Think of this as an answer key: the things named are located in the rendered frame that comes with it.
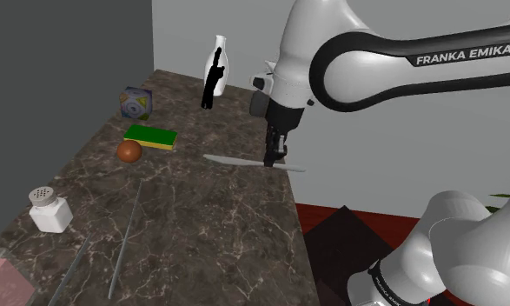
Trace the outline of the grey table knife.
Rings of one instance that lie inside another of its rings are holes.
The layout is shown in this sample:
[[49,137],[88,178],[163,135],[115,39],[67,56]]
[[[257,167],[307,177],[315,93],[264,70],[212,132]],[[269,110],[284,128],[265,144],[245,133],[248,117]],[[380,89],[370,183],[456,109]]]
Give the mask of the grey table knife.
[[[223,163],[223,164],[229,164],[229,165],[265,167],[264,162],[255,161],[255,160],[248,160],[248,159],[242,159],[242,158],[236,158],[236,157],[230,157],[230,156],[216,156],[216,155],[210,155],[210,154],[204,154],[203,157],[210,161],[214,161],[217,163]],[[287,171],[294,171],[294,172],[305,172],[306,171],[304,168],[302,168],[300,166],[288,165],[288,164],[283,164],[283,163],[274,163],[272,165],[272,167],[280,169],[280,170],[287,170]]]

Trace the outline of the white vase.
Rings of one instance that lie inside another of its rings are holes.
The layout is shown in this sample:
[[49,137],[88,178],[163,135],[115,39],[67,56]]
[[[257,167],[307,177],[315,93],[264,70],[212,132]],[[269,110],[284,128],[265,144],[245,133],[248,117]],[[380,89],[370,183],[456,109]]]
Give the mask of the white vase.
[[213,48],[213,50],[209,54],[209,57],[207,59],[206,65],[205,65],[204,81],[207,81],[210,67],[214,63],[215,52],[217,51],[218,48],[220,48],[221,49],[221,54],[219,56],[217,66],[218,67],[222,67],[223,66],[225,68],[225,70],[223,71],[223,77],[221,77],[218,80],[218,82],[216,83],[216,87],[214,89],[213,96],[221,96],[222,95],[222,93],[223,93],[223,91],[225,89],[225,86],[227,84],[227,80],[228,80],[228,75],[229,75],[229,60],[228,60],[228,56],[226,54],[225,44],[226,44],[226,37],[225,36],[222,36],[222,35],[216,35],[215,36],[215,47]]

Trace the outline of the green and yellow sponge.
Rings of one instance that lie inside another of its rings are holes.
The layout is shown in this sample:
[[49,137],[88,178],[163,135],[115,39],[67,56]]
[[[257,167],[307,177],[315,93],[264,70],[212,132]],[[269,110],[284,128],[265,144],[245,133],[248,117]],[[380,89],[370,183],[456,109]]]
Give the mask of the green and yellow sponge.
[[132,124],[124,133],[123,139],[136,141],[143,147],[172,150],[176,143],[177,133],[172,130]]

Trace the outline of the dark robot stand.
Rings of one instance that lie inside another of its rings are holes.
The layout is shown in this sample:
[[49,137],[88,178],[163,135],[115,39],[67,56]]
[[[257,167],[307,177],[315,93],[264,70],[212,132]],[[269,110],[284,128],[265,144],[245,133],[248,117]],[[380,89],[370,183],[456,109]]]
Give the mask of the dark robot stand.
[[321,306],[351,306],[350,276],[397,248],[417,224],[406,216],[296,205]]

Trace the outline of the patterned many-sided block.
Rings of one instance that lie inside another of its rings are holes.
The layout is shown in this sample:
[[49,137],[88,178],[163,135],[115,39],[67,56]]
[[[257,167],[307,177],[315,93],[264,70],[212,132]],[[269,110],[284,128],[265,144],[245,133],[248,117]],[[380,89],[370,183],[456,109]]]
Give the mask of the patterned many-sided block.
[[125,88],[120,96],[122,117],[147,121],[152,112],[152,91],[134,87]]

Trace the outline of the brown ball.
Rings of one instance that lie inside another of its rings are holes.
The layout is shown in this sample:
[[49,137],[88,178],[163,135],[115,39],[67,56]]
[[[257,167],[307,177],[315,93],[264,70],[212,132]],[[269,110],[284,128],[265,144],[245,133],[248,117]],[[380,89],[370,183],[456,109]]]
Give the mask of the brown ball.
[[124,140],[117,146],[116,155],[125,163],[134,163],[142,156],[142,146],[137,141]]

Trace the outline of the grey thin rod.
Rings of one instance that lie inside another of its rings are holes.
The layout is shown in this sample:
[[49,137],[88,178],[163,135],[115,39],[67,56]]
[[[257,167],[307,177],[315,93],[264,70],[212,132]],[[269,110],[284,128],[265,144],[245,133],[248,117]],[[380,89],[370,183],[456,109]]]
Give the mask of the grey thin rod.
[[89,247],[89,242],[90,242],[91,238],[92,238],[92,234],[89,233],[87,238],[84,240],[83,245],[77,251],[74,260],[72,261],[71,265],[69,266],[69,268],[68,268],[66,274],[64,275],[62,281],[57,286],[56,291],[53,294],[53,296],[51,297],[51,299],[50,299],[50,301],[49,301],[47,306],[55,306],[56,305],[56,302],[57,302],[59,296],[61,295],[61,293],[65,289],[65,287],[66,287],[67,283],[69,282],[70,278],[75,273],[77,265],[79,264],[79,262],[81,261],[82,256],[84,255],[85,251]]
[[137,189],[137,192],[136,192],[136,199],[133,202],[133,206],[132,206],[132,210],[131,210],[131,213],[130,213],[130,216],[129,216],[128,224],[127,224],[126,230],[125,230],[124,235],[123,235],[123,241],[121,243],[121,248],[119,250],[118,257],[116,259],[114,273],[113,273],[112,278],[110,280],[109,291],[108,291],[108,295],[107,295],[109,300],[112,298],[112,296],[114,294],[114,290],[115,290],[115,287],[116,287],[116,282],[117,282],[117,279],[118,279],[118,276],[119,276],[119,273],[120,273],[120,269],[121,269],[121,265],[122,265],[122,261],[123,261],[124,252],[126,250],[126,245],[127,245],[128,239],[129,239],[130,227],[131,227],[131,224],[133,222],[134,214],[136,212],[136,208],[138,206],[139,198],[140,198],[141,191],[142,191],[142,183],[143,183],[143,180],[141,180],[139,185],[138,185],[138,189]]

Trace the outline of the green plant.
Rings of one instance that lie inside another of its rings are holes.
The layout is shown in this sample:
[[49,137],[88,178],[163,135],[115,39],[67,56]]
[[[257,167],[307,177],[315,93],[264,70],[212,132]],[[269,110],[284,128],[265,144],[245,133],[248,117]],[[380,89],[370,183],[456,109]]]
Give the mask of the green plant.
[[[498,198],[510,198],[510,194],[491,194],[490,196],[498,197]],[[486,208],[490,213],[494,213],[494,212],[500,210],[499,207],[495,207],[495,206],[486,206]]]

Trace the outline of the white salt shaker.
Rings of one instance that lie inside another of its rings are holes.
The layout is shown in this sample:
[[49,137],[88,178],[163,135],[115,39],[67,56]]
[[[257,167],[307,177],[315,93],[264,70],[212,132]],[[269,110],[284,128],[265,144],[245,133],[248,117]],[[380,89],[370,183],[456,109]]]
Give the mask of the white salt shaker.
[[63,233],[73,219],[67,200],[49,186],[32,190],[29,199],[30,217],[42,232]]

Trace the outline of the pink box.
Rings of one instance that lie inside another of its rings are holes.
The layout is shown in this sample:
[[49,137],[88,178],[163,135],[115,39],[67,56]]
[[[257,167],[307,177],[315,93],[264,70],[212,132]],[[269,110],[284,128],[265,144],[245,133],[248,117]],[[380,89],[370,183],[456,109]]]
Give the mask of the pink box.
[[0,306],[30,306],[35,291],[18,261],[0,248]]

